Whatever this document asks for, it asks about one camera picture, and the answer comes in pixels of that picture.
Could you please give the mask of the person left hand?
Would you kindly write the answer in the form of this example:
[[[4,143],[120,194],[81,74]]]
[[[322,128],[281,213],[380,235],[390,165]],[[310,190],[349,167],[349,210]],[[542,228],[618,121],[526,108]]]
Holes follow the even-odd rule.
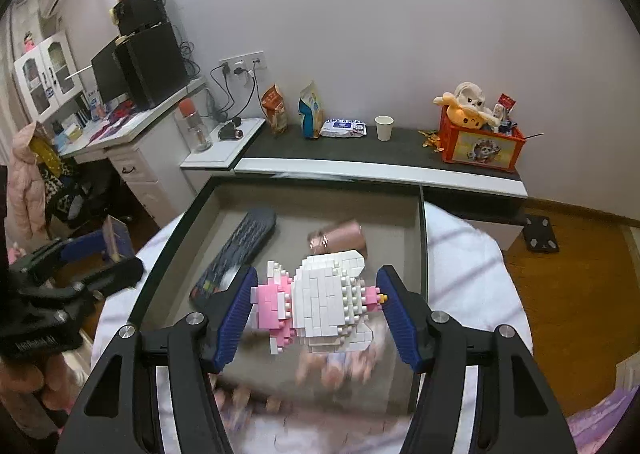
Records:
[[[41,402],[52,411],[68,410],[78,392],[76,373],[61,353],[49,356],[41,366],[1,361],[1,402],[17,410],[20,394],[40,393]]]

